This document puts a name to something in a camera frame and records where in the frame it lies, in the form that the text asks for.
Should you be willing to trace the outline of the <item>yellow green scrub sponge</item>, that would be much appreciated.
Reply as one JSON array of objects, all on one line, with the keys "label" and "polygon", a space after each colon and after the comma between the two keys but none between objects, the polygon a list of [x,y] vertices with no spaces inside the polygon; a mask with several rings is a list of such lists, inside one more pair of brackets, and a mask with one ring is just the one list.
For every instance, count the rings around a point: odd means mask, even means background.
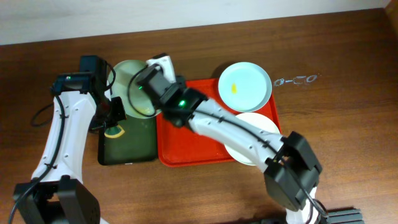
[{"label": "yellow green scrub sponge", "polygon": [[107,138],[112,138],[112,139],[119,138],[124,133],[125,133],[125,130],[120,125],[106,128],[104,130],[104,136]]}]

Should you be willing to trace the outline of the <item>light blue plate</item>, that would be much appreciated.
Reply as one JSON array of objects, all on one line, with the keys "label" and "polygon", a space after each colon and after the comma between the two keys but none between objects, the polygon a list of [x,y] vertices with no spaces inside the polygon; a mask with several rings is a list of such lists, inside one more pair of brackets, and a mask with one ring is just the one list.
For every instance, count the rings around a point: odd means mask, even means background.
[{"label": "light blue plate", "polygon": [[251,62],[237,62],[224,69],[218,80],[222,102],[238,112],[254,112],[271,98],[272,82],[269,74]]},{"label": "light blue plate", "polygon": [[111,87],[111,97],[120,96],[124,110],[128,116],[147,119],[157,116],[160,110],[155,110],[149,97],[136,85],[136,79],[129,85],[131,78],[146,66],[141,60],[125,60],[115,65],[116,80]]}]

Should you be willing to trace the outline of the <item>light blue plate top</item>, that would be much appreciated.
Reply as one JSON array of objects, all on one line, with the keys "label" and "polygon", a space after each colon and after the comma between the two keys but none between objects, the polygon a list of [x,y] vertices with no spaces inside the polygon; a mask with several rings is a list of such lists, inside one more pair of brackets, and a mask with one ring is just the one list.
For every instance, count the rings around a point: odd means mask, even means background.
[{"label": "light blue plate top", "polygon": [[254,112],[271,98],[272,82],[269,74],[251,62],[237,62],[224,69],[218,80],[222,102],[238,112]]}]

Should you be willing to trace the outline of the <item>white plate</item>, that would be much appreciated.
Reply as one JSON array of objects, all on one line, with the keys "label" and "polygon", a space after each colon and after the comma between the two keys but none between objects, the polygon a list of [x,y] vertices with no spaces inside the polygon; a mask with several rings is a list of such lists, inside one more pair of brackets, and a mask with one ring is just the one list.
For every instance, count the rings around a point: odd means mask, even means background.
[{"label": "white plate", "polygon": [[[269,133],[276,133],[280,134],[279,128],[277,125],[268,117],[259,114],[259,113],[241,113],[237,114],[236,117],[238,119],[241,119],[259,129],[263,129]],[[254,166],[254,163],[252,163],[247,157],[243,156],[241,153],[238,151],[232,149],[231,147],[224,145],[225,149],[229,153],[229,155],[235,159],[236,161],[245,164],[247,166]]]}]

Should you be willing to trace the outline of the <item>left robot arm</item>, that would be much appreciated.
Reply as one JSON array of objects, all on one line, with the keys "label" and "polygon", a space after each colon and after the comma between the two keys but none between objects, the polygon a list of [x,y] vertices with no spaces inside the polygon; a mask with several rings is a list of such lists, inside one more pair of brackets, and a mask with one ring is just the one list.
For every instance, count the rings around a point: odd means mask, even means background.
[{"label": "left robot arm", "polygon": [[89,131],[126,119],[120,97],[111,97],[114,68],[97,55],[80,58],[77,72],[62,73],[51,87],[53,116],[31,180],[15,186],[8,222],[19,212],[26,223],[105,223],[96,197],[83,185],[82,162]]}]

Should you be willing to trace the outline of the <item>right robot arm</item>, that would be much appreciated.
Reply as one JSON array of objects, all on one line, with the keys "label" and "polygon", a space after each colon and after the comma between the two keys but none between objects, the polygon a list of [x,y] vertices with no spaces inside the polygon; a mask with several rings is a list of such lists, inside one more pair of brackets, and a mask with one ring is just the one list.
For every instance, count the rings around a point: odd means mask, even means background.
[{"label": "right robot arm", "polygon": [[268,195],[304,215],[304,223],[329,223],[329,214],[313,192],[322,166],[299,133],[285,137],[259,129],[224,109],[202,92],[175,79],[168,54],[156,55],[132,78],[154,108],[174,126],[225,144],[247,157],[264,175]]}]

